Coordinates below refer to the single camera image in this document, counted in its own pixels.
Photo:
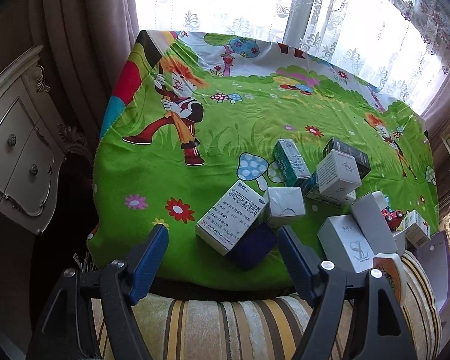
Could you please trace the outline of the dark blue glossy box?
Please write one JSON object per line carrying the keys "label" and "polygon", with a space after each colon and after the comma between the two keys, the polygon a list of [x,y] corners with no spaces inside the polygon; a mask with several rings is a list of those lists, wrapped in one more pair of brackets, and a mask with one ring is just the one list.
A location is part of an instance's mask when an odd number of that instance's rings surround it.
{"label": "dark blue glossy box", "polygon": [[266,223],[260,223],[247,231],[225,258],[247,271],[257,266],[276,244],[274,231]]}

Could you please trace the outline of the white medicine box blue text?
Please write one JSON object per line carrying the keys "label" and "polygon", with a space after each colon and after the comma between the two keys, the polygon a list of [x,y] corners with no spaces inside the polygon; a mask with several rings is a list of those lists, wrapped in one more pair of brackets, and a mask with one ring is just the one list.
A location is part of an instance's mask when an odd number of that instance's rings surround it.
{"label": "white medicine box blue text", "polygon": [[253,226],[265,206],[261,195],[238,180],[196,223],[196,234],[225,256]]}

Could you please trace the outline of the white cube box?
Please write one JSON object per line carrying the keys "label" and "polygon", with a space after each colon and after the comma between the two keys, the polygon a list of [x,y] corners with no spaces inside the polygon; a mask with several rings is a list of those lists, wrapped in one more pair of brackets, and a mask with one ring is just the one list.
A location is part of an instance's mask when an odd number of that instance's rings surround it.
{"label": "white cube box", "polygon": [[338,150],[328,153],[315,173],[323,196],[341,199],[362,185],[355,158]]}

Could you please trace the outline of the white SL logo box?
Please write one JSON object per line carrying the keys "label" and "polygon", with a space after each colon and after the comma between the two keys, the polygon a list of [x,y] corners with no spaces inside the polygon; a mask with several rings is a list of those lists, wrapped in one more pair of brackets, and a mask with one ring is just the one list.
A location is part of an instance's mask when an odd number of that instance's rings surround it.
{"label": "white SL logo box", "polygon": [[355,273],[372,269],[375,254],[352,215],[328,217],[317,236],[327,259],[339,269]]}

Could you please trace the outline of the silver-white crumpled box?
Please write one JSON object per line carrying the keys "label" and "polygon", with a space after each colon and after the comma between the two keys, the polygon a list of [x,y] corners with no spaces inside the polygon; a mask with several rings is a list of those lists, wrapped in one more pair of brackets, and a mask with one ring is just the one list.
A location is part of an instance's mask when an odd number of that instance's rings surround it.
{"label": "silver-white crumpled box", "polygon": [[263,221],[270,228],[280,228],[305,216],[305,203],[299,187],[270,187],[264,198]]}

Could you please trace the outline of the grey plain box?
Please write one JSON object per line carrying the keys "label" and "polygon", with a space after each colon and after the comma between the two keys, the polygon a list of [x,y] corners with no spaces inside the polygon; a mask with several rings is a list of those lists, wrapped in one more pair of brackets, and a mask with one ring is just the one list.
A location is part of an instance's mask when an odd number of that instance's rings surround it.
{"label": "grey plain box", "polygon": [[389,226],[371,193],[359,197],[350,209],[374,254],[398,252]]}

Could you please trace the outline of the green white slim box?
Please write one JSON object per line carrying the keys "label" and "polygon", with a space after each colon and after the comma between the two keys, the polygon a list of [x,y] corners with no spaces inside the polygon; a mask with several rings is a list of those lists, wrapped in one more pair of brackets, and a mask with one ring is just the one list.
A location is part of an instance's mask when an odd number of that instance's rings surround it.
{"label": "green white slim box", "polygon": [[274,159],[288,187],[300,187],[311,178],[311,173],[292,139],[279,139],[273,149]]}

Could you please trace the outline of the striped beige sofa cushion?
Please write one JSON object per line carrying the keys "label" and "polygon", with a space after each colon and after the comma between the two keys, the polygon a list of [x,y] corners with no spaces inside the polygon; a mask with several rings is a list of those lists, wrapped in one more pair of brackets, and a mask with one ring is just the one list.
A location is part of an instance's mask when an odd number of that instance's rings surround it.
{"label": "striped beige sofa cushion", "polygon": [[[401,256],[401,309],[418,359],[435,359],[442,327],[430,281],[409,251]],[[270,300],[180,301],[149,294],[133,307],[154,359],[291,359],[312,309],[296,294]]]}

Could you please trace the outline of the white open tray box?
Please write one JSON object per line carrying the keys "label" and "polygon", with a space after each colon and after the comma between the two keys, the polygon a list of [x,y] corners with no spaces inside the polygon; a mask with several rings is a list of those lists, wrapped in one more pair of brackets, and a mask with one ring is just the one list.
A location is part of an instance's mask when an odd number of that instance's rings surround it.
{"label": "white open tray box", "polygon": [[379,206],[382,216],[392,233],[397,246],[397,254],[402,256],[406,248],[406,233],[401,227],[401,222],[405,219],[405,214],[400,210],[391,209],[389,206],[389,199],[381,191],[373,192],[372,196]]}

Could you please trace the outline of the small white barcode box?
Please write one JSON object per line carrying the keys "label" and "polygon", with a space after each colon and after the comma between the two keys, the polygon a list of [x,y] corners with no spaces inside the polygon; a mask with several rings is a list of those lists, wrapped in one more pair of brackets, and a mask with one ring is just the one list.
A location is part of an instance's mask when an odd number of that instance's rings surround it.
{"label": "small white barcode box", "polygon": [[406,232],[407,241],[416,249],[430,241],[430,227],[418,211],[409,212],[402,220],[401,226]]}

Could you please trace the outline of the purple-edged white storage box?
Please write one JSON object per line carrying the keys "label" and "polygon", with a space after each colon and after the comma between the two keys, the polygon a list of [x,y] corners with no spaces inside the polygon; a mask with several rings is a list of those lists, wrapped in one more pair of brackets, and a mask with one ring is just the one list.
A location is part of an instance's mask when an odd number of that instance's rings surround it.
{"label": "purple-edged white storage box", "polygon": [[450,298],[450,247],[446,232],[433,234],[416,254],[435,296],[436,308],[443,311]]}

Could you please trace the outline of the pink-brown curtain right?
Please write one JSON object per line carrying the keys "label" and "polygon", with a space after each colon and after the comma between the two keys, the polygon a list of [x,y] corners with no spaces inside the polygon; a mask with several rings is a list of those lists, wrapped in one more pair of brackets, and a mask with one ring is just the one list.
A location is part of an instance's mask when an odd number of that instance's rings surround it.
{"label": "pink-brown curtain right", "polygon": [[422,118],[433,152],[439,216],[450,213],[450,71]]}

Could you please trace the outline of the pink-brown curtain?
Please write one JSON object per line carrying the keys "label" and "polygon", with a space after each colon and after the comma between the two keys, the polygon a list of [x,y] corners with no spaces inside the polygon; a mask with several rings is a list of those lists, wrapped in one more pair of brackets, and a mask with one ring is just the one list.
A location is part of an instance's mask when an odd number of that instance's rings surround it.
{"label": "pink-brown curtain", "polygon": [[422,118],[433,152],[439,216],[450,213],[450,71]]}
{"label": "pink-brown curtain", "polygon": [[136,0],[0,0],[0,72],[42,46],[40,62],[59,115],[95,147],[138,33]]}

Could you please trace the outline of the pink-brown curtain left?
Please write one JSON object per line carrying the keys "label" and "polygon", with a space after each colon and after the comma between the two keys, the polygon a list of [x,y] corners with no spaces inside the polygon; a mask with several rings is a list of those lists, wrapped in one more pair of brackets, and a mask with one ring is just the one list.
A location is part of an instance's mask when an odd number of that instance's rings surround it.
{"label": "pink-brown curtain left", "polygon": [[136,0],[0,0],[0,72],[42,46],[40,62],[59,115],[95,147],[138,33]]}

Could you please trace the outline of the sheer lace curtain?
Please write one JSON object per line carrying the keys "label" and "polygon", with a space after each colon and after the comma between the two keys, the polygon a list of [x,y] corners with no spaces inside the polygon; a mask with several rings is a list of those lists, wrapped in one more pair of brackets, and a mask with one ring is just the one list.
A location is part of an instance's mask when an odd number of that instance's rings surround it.
{"label": "sheer lace curtain", "polygon": [[139,27],[281,41],[424,113],[450,97],[439,0],[136,0]]}

